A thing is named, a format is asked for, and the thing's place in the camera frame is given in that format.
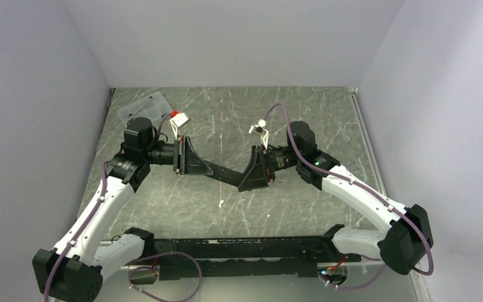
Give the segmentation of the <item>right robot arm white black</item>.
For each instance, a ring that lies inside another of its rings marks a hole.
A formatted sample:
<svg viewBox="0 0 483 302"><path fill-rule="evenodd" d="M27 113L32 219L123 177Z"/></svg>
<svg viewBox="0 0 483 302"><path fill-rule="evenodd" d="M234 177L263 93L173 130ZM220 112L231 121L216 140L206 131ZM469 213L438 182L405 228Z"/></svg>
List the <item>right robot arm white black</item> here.
<svg viewBox="0 0 483 302"><path fill-rule="evenodd" d="M260 137L237 188L240 192L268 187L275 172L295 168L306 183L336 196L368 219L375 230L336 226L321 244L325 259L336 261L344 254L380 259L394 272L433 273L433 236L424 208L407 207L384 196L355 177L340 161L318 148L315 134L303 121L287 125L287 145L273 147L265 120L249 132Z"/></svg>

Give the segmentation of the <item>black remote control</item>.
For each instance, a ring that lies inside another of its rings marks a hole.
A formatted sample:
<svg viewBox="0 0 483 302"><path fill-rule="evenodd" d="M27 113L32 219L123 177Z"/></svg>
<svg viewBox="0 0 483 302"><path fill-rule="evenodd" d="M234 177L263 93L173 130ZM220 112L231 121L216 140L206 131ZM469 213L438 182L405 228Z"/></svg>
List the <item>black remote control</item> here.
<svg viewBox="0 0 483 302"><path fill-rule="evenodd" d="M234 187L238 187L244 179L244 174L238 171L231 170L229 168L208 162L207 165L212 170L212 175L209 178L229 184Z"/></svg>

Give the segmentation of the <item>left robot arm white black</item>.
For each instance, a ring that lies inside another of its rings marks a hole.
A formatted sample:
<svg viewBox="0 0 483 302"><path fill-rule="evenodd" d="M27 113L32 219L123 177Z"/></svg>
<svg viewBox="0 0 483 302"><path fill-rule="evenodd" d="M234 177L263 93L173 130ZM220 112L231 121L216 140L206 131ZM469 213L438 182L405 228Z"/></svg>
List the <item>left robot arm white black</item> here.
<svg viewBox="0 0 483 302"><path fill-rule="evenodd" d="M147 153L158 145L157 129L148 118L127 123L120 152L101 166L101 182L87 207L70 230L50 250L40 249L32 260L43 301L94 301L103 283L130 262L147 264L163 256L180 255L199 262L187 253L158 253L154 235L130 228L111 245L100 245L110 224L137 192L150 173Z"/></svg>

